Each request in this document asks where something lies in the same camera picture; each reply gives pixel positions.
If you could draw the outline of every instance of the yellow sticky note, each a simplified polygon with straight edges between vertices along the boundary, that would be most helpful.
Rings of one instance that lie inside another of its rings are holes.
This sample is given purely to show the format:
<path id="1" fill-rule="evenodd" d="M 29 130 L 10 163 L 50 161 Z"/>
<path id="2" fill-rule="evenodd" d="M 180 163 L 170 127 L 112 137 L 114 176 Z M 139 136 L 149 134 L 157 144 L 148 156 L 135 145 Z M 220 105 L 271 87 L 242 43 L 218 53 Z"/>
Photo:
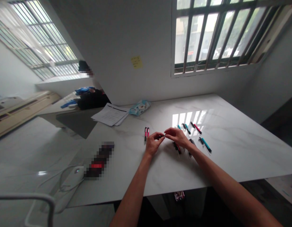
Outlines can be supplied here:
<path id="1" fill-rule="evenodd" d="M 140 56 L 132 57 L 131 58 L 132 65 L 135 69 L 143 68 L 142 60 Z"/>

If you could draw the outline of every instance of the white wall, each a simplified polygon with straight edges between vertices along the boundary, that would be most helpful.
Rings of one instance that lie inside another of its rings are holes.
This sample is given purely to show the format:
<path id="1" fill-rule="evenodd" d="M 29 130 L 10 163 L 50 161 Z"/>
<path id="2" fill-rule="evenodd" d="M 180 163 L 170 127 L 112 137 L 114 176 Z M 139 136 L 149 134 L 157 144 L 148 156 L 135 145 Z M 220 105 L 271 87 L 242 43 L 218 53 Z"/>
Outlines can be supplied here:
<path id="1" fill-rule="evenodd" d="M 41 79 L 0 41 L 0 96 L 28 98 Z"/>
<path id="2" fill-rule="evenodd" d="M 80 87 L 94 86 L 92 78 L 80 78 L 80 79 L 71 79 L 71 80 L 62 80 L 55 82 L 41 82 L 37 86 L 41 90 L 50 90 L 57 93 L 62 98 L 74 92 L 74 90 L 79 89 Z"/>
<path id="3" fill-rule="evenodd" d="M 262 123 L 292 97 L 292 20 L 236 106 Z"/>
<path id="4" fill-rule="evenodd" d="M 234 103 L 254 66 L 171 78 L 172 1 L 49 0 L 116 105 L 217 93 Z M 134 69 L 133 56 L 143 68 Z"/>

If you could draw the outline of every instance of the black bag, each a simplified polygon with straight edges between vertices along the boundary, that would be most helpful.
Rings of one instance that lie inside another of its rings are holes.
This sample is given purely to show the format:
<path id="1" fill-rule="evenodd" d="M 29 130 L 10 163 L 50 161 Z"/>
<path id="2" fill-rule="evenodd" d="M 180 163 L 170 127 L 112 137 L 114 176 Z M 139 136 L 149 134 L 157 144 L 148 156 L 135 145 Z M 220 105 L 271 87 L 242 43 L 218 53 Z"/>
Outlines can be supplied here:
<path id="1" fill-rule="evenodd" d="M 78 107 L 81 110 L 104 107 L 107 103 L 111 103 L 107 95 L 98 89 L 93 93 L 86 93 L 80 97 Z"/>

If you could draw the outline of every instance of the tiled floor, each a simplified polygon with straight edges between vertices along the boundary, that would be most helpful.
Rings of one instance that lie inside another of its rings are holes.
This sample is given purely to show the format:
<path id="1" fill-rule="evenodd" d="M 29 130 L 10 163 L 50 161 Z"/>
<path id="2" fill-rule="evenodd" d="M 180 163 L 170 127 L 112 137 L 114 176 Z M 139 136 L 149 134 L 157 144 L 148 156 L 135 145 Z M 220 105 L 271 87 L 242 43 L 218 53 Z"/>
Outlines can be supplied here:
<path id="1" fill-rule="evenodd" d="M 83 139 L 74 140 L 42 118 L 35 118 L 0 139 L 0 193 L 34 192 L 36 186 L 67 167 Z M 58 179 L 40 188 L 49 192 Z M 31 201 L 0 201 L 0 226 L 24 226 Z M 54 226 L 108 226 L 113 205 L 66 209 L 54 217 Z M 46 214 L 36 206 L 31 223 L 46 226 Z"/>

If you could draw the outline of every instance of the curtain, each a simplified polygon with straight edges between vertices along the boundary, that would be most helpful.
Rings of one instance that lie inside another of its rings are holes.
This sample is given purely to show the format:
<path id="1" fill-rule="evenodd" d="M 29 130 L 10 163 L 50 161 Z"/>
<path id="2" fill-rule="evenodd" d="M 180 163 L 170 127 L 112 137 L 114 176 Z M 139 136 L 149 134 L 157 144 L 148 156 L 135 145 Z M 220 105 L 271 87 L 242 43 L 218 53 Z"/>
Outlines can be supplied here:
<path id="1" fill-rule="evenodd" d="M 27 28 L 21 18 L 13 10 L 11 5 L 4 0 L 0 0 L 0 21 L 7 28 L 9 28 L 10 32 L 12 32 L 17 38 L 22 40 L 37 55 L 47 59 L 52 67 L 55 66 L 52 57 L 47 53 L 45 48 L 40 45 L 35 36 L 31 33 L 31 31 Z"/>

